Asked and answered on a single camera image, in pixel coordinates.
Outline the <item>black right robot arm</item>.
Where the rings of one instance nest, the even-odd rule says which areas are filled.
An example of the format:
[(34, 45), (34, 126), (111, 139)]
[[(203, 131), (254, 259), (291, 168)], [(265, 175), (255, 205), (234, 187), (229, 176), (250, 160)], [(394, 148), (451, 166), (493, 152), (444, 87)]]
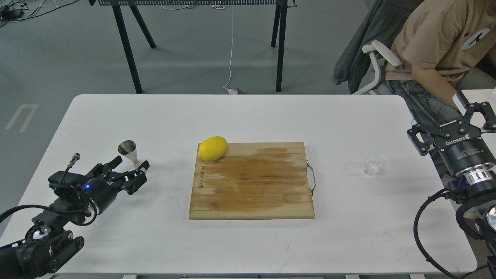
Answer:
[(489, 102), (470, 102), (462, 91), (457, 92), (456, 98), (463, 110), (462, 118), (439, 127), (419, 123), (407, 131), (420, 155), (436, 150), (454, 177), (419, 208), (414, 219), (414, 238), (427, 262), (455, 278), (424, 249), (418, 233), (419, 219), (427, 206), (438, 198), (450, 199), (459, 205), (455, 212), (459, 227), (471, 238), (483, 240), (489, 249), (487, 267), (495, 278), (496, 161), (482, 138), (482, 134), (495, 132), (495, 113)]

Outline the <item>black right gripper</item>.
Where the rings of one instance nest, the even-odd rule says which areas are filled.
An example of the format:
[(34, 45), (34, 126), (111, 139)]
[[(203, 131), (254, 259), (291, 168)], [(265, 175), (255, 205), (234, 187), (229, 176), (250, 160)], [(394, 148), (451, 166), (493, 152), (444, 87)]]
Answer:
[(408, 138), (423, 157), (432, 149), (432, 161), (443, 183), (466, 173), (469, 168), (495, 166), (495, 156), (481, 132), (495, 132), (494, 91), (459, 91), (453, 101), (462, 119), (441, 126), (414, 124)]

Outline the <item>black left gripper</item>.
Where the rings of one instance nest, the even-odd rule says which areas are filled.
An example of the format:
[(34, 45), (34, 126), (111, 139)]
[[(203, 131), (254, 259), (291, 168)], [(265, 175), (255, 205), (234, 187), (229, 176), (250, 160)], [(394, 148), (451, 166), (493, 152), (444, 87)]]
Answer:
[(96, 205), (98, 215), (102, 214), (115, 201), (120, 191), (124, 190), (132, 195), (147, 182), (146, 171), (150, 167), (149, 161), (145, 160), (132, 171), (113, 172), (121, 163), (121, 156), (117, 156), (105, 164), (97, 163), (85, 175), (88, 181), (83, 186), (83, 190)]

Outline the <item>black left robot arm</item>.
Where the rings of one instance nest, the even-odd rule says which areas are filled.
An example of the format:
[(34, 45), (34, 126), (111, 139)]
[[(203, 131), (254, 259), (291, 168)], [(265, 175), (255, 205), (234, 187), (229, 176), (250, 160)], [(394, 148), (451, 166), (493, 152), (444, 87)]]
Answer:
[(2, 279), (35, 279), (57, 272), (84, 246), (84, 238), (65, 230), (67, 223), (88, 226), (124, 190), (134, 194), (145, 182), (150, 164), (142, 162), (135, 170), (122, 173), (114, 169), (121, 157), (96, 164), (86, 175), (58, 171), (48, 178), (57, 199), (48, 207), (18, 205), (1, 214), (1, 220), (27, 208), (42, 212), (32, 219), (33, 226), (19, 241), (1, 247)]

